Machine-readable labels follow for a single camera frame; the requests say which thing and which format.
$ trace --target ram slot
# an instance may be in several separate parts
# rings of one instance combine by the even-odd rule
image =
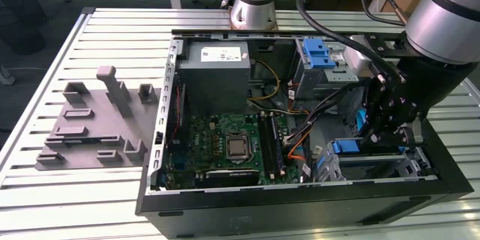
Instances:
[[[274,138],[277,138],[276,130],[272,127],[272,117],[269,115],[260,115],[257,117],[257,129],[260,135],[260,146],[262,156],[262,167],[265,170],[265,177],[274,179],[280,175],[280,168],[277,163],[277,153],[274,150]]]
[[[278,125],[274,120],[274,116],[270,115],[269,120],[272,122],[272,133],[273,133],[273,150],[274,150],[274,161],[276,161],[276,169],[280,176],[285,175],[285,165],[284,165],[284,157],[282,157],[282,146],[278,138]]]

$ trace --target motherboard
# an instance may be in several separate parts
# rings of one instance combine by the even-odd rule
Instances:
[[[188,147],[169,154],[170,189],[298,182],[294,162],[284,162],[282,114],[193,115],[188,131]]]

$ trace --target white sticker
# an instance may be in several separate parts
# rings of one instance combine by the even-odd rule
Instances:
[[[314,150],[312,151],[312,154],[320,155],[321,150],[322,150],[321,146],[316,146]]]
[[[294,100],[294,91],[293,90],[288,90],[288,98]]]
[[[201,62],[241,61],[240,47],[202,47]]]
[[[305,163],[302,164],[301,170],[305,172],[305,174],[306,174],[308,177],[309,177],[309,174],[310,174],[310,172],[312,172],[312,169],[306,166]]]
[[[332,60],[344,60],[342,54],[341,53],[330,53],[329,57]]]

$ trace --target slotted metal table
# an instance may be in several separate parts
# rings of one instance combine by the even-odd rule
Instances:
[[[218,10],[104,9],[82,13],[0,152],[0,237],[6,239],[162,239],[134,216],[140,167],[36,171],[34,158],[60,113],[66,82],[96,80],[100,65],[114,65],[126,87],[161,88],[172,29],[228,29]],[[362,13],[312,12],[337,31],[400,32]],[[280,30],[310,30],[296,11],[278,11]],[[478,239],[480,238],[480,95],[466,80],[429,112],[430,123],[476,190],[394,223],[252,234],[222,239]]]

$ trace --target blue plastic latch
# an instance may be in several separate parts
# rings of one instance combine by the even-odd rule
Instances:
[[[334,152],[337,152],[337,150],[334,149],[334,144],[337,144],[341,153],[358,153],[360,152],[357,142],[353,140],[336,141],[333,143],[333,150],[334,150]]]
[[[302,156],[304,152],[302,152],[302,146],[298,146],[297,149],[294,149],[293,155],[300,155]]]
[[[333,147],[333,152],[334,152],[334,154],[337,154],[337,153],[341,152],[341,149],[340,149],[340,146],[338,146],[338,143],[337,143],[337,142],[333,142],[333,143],[332,143],[332,147]]]
[[[325,161],[325,157],[321,157],[321,159],[316,163],[316,169],[318,169],[321,167],[321,164],[324,163],[324,161]]]
[[[330,60],[328,47],[321,39],[304,39],[302,52],[308,56],[309,67],[312,69],[332,69],[337,66]]]
[[[357,130],[361,130],[362,124],[365,123],[365,115],[366,115],[366,110],[365,109],[360,109],[357,111]]]

